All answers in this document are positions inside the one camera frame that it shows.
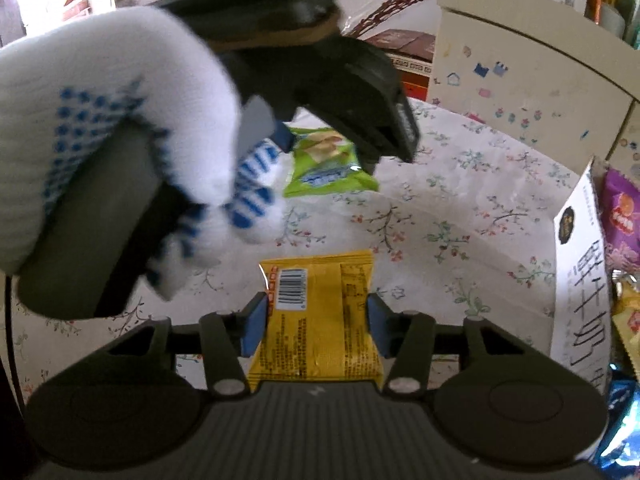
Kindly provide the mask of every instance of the snack package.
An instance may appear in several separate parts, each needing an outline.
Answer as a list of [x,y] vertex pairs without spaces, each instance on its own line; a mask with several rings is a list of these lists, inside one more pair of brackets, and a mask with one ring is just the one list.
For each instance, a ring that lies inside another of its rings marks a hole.
[[600,197],[607,265],[626,272],[640,270],[640,191],[619,171],[610,169]]
[[634,374],[640,380],[640,283],[635,275],[620,270],[614,270],[611,279],[615,285],[613,325],[631,361]]
[[378,181],[360,167],[353,143],[334,129],[290,130],[296,136],[294,165],[284,196],[378,190]]
[[614,378],[609,389],[609,423],[593,464],[611,480],[637,479],[640,466],[640,388]]
[[382,361],[369,333],[366,301],[373,269],[370,251],[265,260],[267,330],[248,381],[382,383]]

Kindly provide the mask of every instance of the shelf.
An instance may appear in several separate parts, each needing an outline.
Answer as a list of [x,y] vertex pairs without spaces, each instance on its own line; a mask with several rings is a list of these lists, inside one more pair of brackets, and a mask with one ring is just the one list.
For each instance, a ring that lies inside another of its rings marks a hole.
[[438,0],[438,4],[558,50],[640,101],[640,52],[570,7],[551,0]]

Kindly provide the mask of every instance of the red box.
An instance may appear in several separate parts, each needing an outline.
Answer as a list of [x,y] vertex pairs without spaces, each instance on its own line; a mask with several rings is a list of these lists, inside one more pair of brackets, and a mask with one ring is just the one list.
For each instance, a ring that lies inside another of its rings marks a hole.
[[400,73],[407,97],[427,100],[435,36],[392,28],[365,41],[382,49],[391,58]]

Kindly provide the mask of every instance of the yellow snack bag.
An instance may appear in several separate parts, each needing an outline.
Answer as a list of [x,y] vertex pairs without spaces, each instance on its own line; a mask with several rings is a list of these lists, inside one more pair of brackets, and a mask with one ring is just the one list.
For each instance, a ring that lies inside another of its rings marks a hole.
[[382,361],[369,334],[366,301],[370,251],[265,260],[270,314],[251,364],[260,381],[382,382]]
[[622,312],[626,308],[640,310],[640,293],[636,292],[631,283],[621,280],[616,283],[618,298],[614,306],[614,313]]
[[640,381],[640,310],[624,308],[612,320],[634,368],[636,379]]

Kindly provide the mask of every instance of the cardboard box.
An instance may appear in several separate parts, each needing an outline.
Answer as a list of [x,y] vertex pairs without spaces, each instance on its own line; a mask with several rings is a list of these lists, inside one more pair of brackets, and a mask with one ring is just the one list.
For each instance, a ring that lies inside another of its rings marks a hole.
[[392,28],[365,41],[384,50],[389,56],[400,72],[407,97],[427,100],[435,36],[414,30]]
[[66,22],[73,18],[88,16],[90,13],[91,7],[87,0],[73,0],[63,8],[62,21]]
[[550,356],[607,388],[611,354],[611,293],[605,268],[598,196],[606,165],[592,159],[554,219],[556,314]]

